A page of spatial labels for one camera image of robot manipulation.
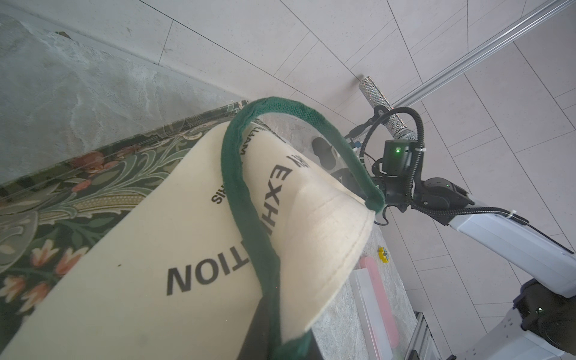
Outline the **cream canvas tote bag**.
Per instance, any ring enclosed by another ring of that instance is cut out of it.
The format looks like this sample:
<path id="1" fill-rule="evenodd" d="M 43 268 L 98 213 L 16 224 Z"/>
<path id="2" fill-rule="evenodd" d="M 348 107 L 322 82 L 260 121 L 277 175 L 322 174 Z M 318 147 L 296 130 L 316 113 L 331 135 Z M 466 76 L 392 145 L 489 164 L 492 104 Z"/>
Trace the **cream canvas tote bag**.
<path id="1" fill-rule="evenodd" d="M 338 129 L 280 97 L 90 166 L 1 207 L 3 359 L 309 359 L 385 205 Z"/>

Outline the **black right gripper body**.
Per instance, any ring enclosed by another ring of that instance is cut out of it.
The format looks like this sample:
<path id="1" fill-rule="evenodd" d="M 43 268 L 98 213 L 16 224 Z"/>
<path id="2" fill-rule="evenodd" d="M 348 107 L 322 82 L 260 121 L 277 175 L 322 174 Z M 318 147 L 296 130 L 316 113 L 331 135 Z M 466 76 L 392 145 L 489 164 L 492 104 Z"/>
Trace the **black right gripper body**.
<path id="1" fill-rule="evenodd" d="M 356 196 L 360 198 L 368 197 L 368 195 L 360 187 L 359 183 L 356 181 L 356 178 L 348 168 L 341 168 L 337 171 L 334 171 L 332 176 Z"/>

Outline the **translucent pink pencil case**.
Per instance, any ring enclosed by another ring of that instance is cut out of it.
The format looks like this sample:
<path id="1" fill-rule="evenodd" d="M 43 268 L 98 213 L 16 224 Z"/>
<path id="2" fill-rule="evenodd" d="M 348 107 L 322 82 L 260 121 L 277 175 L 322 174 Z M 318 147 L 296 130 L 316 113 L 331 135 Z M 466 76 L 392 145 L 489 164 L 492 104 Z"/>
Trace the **translucent pink pencil case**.
<path id="1" fill-rule="evenodd" d="M 379 306 L 379 311 L 381 313 L 382 321 L 388 335 L 388 341 L 391 348 L 396 349 L 400 343 L 400 334 L 395 322 L 394 315 L 392 313 L 392 306 L 390 304 L 389 297 L 386 293 L 383 280 L 380 276 L 377 261 L 373 257 L 363 256 L 359 260 L 359 265 L 361 269 L 367 269 L 368 271 L 370 281 L 376 296 L 376 301 Z"/>

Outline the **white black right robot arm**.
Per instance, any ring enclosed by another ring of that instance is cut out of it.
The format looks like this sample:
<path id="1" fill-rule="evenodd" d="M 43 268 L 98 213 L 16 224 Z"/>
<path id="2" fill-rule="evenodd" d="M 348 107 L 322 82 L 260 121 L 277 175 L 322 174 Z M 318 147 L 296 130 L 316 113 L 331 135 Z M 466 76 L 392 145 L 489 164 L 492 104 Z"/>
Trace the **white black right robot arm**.
<path id="1" fill-rule="evenodd" d="M 499 254 L 530 275 L 500 323 L 463 359 L 560 359 L 575 353 L 575 252 L 510 209 L 490 207 L 444 178 L 422 179 L 425 129 L 409 107 L 374 108 L 346 141 L 365 156 L 375 130 L 391 139 L 373 162 L 370 183 L 386 207 L 413 209 Z"/>

